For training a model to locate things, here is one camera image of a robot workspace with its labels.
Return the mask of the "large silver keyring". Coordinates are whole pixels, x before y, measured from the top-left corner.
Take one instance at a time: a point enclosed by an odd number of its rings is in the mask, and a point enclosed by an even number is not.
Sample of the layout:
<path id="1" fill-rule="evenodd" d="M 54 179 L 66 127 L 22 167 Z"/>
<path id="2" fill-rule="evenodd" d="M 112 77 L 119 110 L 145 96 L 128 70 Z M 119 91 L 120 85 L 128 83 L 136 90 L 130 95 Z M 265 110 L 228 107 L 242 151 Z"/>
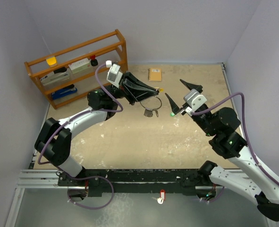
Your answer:
<path id="1" fill-rule="evenodd" d="M 157 96 L 152 96 L 143 101 L 140 101 L 140 105 L 144 108 L 145 117 L 153 117 L 154 114 L 156 117 L 159 117 L 158 110 L 162 107 L 162 101 Z"/>

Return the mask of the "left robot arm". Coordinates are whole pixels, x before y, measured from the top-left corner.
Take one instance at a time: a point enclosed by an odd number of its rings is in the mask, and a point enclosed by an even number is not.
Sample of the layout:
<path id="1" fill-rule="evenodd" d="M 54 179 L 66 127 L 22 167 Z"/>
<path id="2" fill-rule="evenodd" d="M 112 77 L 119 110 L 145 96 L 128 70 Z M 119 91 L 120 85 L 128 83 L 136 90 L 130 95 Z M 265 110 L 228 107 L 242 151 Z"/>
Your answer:
<path id="1" fill-rule="evenodd" d="M 85 181 L 85 169 L 71 155 L 71 141 L 89 127 L 112 118 L 123 111 L 119 99 L 125 98 L 130 105 L 157 96 L 158 88 L 153 88 L 138 80 L 132 73 L 122 74 L 118 84 L 109 83 L 88 93 L 88 108 L 70 117 L 47 119 L 38 135 L 34 148 L 39 157 L 45 157 L 52 164 L 69 175 L 69 181 L 81 185 Z"/>

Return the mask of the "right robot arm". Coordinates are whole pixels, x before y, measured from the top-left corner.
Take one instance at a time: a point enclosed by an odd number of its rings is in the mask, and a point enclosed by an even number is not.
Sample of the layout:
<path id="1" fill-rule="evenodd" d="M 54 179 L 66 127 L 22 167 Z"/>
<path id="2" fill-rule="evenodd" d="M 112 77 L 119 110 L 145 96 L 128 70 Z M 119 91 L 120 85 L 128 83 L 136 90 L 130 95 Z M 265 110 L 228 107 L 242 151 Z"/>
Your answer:
<path id="1" fill-rule="evenodd" d="M 190 116 L 206 136 L 212 138 L 209 141 L 211 148 L 248 176 L 244 179 L 211 161 L 206 161 L 199 169 L 199 182 L 203 185 L 212 182 L 227 187 L 256 205 L 265 217 L 279 222 L 279 176 L 254 153 L 248 138 L 245 119 L 239 120 L 235 110 L 229 107 L 211 113 L 213 109 L 235 96 L 240 96 L 241 102 L 244 103 L 244 94 L 233 93 L 214 106 L 208 107 L 201 85 L 184 80 L 181 80 L 181 83 L 189 89 L 189 93 L 184 96 L 185 103 L 181 107 L 168 97 L 172 109 L 171 115 Z"/>

